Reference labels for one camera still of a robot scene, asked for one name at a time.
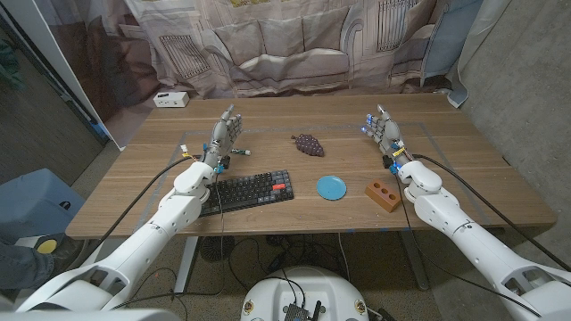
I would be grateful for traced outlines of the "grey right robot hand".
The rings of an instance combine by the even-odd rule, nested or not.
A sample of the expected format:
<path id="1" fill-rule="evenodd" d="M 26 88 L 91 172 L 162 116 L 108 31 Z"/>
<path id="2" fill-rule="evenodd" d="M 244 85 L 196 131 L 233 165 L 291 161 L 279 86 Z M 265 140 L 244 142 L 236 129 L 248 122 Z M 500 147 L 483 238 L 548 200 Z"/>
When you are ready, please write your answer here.
<path id="1" fill-rule="evenodd" d="M 407 152 L 398 124 L 389 112 L 382 104 L 377 106 L 377 111 L 378 116 L 367 115 L 366 124 L 360 131 L 377 144 L 383 154 L 384 167 L 396 175 L 402 166 L 413 161 L 413 157 Z"/>

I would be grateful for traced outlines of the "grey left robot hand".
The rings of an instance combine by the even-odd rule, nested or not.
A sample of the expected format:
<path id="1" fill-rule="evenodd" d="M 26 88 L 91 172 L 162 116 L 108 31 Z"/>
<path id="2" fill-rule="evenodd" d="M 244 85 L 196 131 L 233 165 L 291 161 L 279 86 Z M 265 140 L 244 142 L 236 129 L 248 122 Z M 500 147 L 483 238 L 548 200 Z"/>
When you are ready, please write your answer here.
<path id="1" fill-rule="evenodd" d="M 233 111 L 234 105 L 230 104 L 221 114 L 213 127 L 211 140 L 203 156 L 203 162 L 214 169 L 230 154 L 234 142 L 242 132 L 242 117 L 239 114 L 233 116 Z"/>

